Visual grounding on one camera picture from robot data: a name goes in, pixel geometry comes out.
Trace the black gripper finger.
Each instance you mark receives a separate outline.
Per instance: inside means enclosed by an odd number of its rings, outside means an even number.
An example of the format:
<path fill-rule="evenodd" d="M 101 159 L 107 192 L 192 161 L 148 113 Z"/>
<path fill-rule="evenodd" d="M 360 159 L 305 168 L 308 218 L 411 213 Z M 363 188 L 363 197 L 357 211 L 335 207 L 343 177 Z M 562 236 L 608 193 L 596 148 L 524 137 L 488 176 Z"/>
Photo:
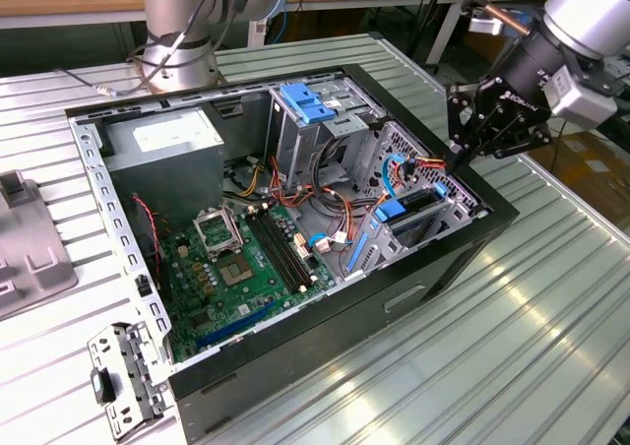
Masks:
<path fill-rule="evenodd" d="M 484 142 L 486 98 L 479 84 L 453 85 L 446 90 L 447 128 L 452 142 L 448 170 L 468 165 Z"/>
<path fill-rule="evenodd" d="M 551 143 L 546 122 L 528 126 L 526 119 L 517 115 L 507 120 L 490 121 L 478 132 L 478 144 L 473 153 L 480 157 L 506 157 L 526 153 Z"/>

